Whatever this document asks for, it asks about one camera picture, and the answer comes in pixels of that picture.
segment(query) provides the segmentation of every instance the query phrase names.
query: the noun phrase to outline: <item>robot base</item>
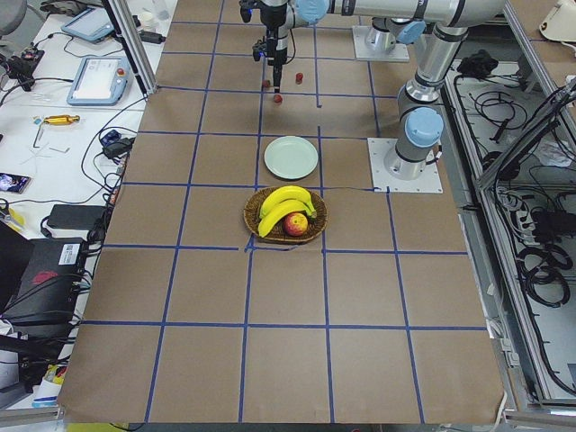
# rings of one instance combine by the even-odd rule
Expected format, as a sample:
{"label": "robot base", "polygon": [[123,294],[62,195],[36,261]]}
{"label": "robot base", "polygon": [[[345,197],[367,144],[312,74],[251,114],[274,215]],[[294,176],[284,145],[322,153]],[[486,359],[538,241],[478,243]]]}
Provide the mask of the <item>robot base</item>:
{"label": "robot base", "polygon": [[408,63],[410,61],[408,48],[402,43],[397,43],[394,45],[394,48],[388,50],[374,50],[366,46],[366,35],[371,29],[372,27],[364,25],[352,26],[356,60],[389,61],[396,63]]}
{"label": "robot base", "polygon": [[[420,177],[414,180],[401,180],[390,174],[384,166],[384,158],[388,150],[396,145],[396,139],[369,138],[370,167],[372,169],[372,184],[378,192],[408,192],[414,194],[441,194],[442,183],[436,164],[426,165]],[[434,158],[433,153],[427,160]]]}

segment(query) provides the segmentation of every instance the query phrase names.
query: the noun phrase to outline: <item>screwdriver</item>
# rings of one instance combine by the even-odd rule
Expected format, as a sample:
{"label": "screwdriver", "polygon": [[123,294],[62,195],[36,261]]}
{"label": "screwdriver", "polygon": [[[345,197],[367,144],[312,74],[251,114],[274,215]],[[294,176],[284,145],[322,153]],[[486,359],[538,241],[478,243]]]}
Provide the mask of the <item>screwdriver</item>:
{"label": "screwdriver", "polygon": [[50,117],[44,117],[42,122],[47,124],[54,124],[56,126],[64,126],[67,124],[80,122],[80,116],[68,114],[51,115]]}

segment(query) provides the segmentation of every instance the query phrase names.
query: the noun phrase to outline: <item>white table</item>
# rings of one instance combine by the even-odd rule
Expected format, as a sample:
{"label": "white table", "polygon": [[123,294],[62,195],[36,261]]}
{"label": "white table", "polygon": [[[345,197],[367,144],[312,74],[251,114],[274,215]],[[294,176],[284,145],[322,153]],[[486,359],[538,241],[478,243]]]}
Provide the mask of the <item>white table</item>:
{"label": "white table", "polygon": [[[166,2],[168,5],[168,12],[170,16],[174,15],[174,10],[176,9],[177,0],[171,0]],[[128,2],[132,14],[139,14],[144,10],[154,11],[151,0],[129,0]],[[51,15],[44,25],[40,28],[38,35],[36,36],[34,42],[38,42],[46,38],[49,34],[62,32],[62,25],[70,22],[71,17],[65,15]],[[170,27],[170,20],[160,21],[157,20],[156,32],[167,35],[168,29]],[[58,77],[74,79],[80,66],[81,58],[74,57],[64,51],[64,47],[70,38],[64,34],[55,34],[51,39],[45,40],[39,44],[40,50],[45,50],[46,53],[40,61],[40,64],[34,71],[34,77]],[[158,62],[160,61],[160,56],[162,54],[162,49],[164,44],[154,44],[154,43],[143,43],[144,50],[148,55],[148,61],[152,66],[154,71],[158,68]],[[107,39],[99,43],[91,43],[86,40],[81,40],[75,38],[72,40],[68,46],[67,50],[73,52],[79,56],[84,55],[95,55],[102,56],[108,54],[109,52],[120,50],[122,45],[116,40]],[[121,56],[125,55],[123,51],[115,53],[113,55]],[[15,81],[10,81],[6,88],[15,85]],[[64,107],[70,108],[70,105],[66,102],[68,96],[68,91],[70,89],[70,83],[59,82],[59,81],[38,81],[33,87],[32,91],[29,93],[23,90],[15,90],[7,98],[5,103],[14,105],[38,105],[38,106],[53,106],[53,107]],[[99,109],[110,109],[110,110],[121,110],[126,106],[138,101],[142,97],[142,93],[136,82],[134,75],[130,74],[129,84],[122,96],[121,100],[113,106],[109,107],[99,107]],[[144,110],[145,103],[137,103],[132,106],[132,110]]]}
{"label": "white table", "polygon": [[[177,0],[166,0],[170,17],[174,16]],[[151,0],[128,0],[133,14],[139,14],[144,10],[154,12]],[[35,41],[44,39],[53,32],[61,32],[60,27],[69,22],[70,17],[64,15],[52,15],[40,29]],[[167,35],[170,20],[157,21],[156,31]],[[76,58],[64,52],[64,46],[69,37],[61,34],[45,40],[39,46],[45,50],[34,72],[34,77],[61,77],[73,79],[77,73],[81,58]],[[122,46],[115,40],[104,40],[93,44],[78,38],[67,46],[67,49],[77,55],[93,54],[102,56],[110,51],[118,50]],[[148,60],[154,71],[158,68],[160,55],[164,44],[144,43]],[[5,88],[16,84],[11,80]],[[122,99],[113,106],[106,107],[72,107],[66,99],[70,83],[58,81],[38,81],[31,92],[22,89],[14,90],[6,97],[4,106],[0,107],[0,132],[4,134],[0,142],[0,172],[32,177],[30,185],[22,194],[0,192],[0,198],[5,198],[14,203],[13,208],[25,218],[25,227],[22,234],[28,239],[41,238],[41,220],[50,214],[54,202],[19,202],[20,200],[49,201],[60,200],[69,203],[80,203],[95,194],[99,186],[86,178],[80,169],[83,155],[90,145],[92,137],[117,113],[138,101],[142,94],[134,76],[130,75],[129,85]],[[122,126],[138,130],[140,120],[145,108],[145,102],[136,103],[120,113],[110,126]],[[50,115],[76,114],[80,116],[80,122],[68,126],[46,125],[42,134],[32,144],[38,132],[38,125],[34,118],[43,118]],[[103,182],[102,176],[93,165],[94,157],[102,151],[102,146],[96,139],[86,152],[84,168],[92,178]],[[104,156],[95,160],[95,164],[105,175],[114,172],[117,166]],[[104,190],[98,192],[85,204],[102,205]],[[66,237],[85,237],[85,231],[68,230]],[[89,258],[86,263],[88,270],[94,270],[95,259]],[[86,305],[87,295],[81,295],[76,302],[76,311],[80,314]],[[63,356],[70,354],[71,345],[65,346]],[[33,395],[14,404],[11,409],[26,409],[32,407]],[[21,427],[8,427],[6,430],[21,431],[54,431],[60,430],[57,422],[48,422],[38,425]]]}

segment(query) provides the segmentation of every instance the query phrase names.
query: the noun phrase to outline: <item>plate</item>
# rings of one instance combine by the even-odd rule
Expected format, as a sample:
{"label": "plate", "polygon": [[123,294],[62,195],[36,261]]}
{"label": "plate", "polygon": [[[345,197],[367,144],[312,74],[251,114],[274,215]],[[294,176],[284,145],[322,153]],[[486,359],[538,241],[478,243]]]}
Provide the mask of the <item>plate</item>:
{"label": "plate", "polygon": [[281,137],[268,144],[264,162],[275,176],[295,180],[314,171],[318,164],[318,151],[304,138]]}

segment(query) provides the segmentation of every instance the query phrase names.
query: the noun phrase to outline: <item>wicker basket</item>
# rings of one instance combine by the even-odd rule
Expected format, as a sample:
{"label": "wicker basket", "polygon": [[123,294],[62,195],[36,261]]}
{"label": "wicker basket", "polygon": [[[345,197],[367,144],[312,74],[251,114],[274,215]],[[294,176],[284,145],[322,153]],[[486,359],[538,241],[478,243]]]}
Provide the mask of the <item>wicker basket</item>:
{"label": "wicker basket", "polygon": [[272,231],[266,237],[260,237],[258,235],[258,223],[260,223],[260,206],[267,198],[269,194],[278,189],[278,187],[267,187],[266,189],[261,189],[256,192],[248,200],[244,206],[244,222],[250,231],[252,231],[259,239],[264,241],[269,241],[272,243],[284,243],[284,244],[301,244],[306,243],[312,239],[315,239],[321,234],[321,232],[326,228],[328,222],[328,211],[326,209],[326,204],[324,200],[320,198],[317,193],[309,191],[312,197],[312,203],[316,209],[316,219],[308,219],[308,229],[304,234],[299,237],[289,236],[284,232],[282,226],[282,220],[280,220],[274,227]]}

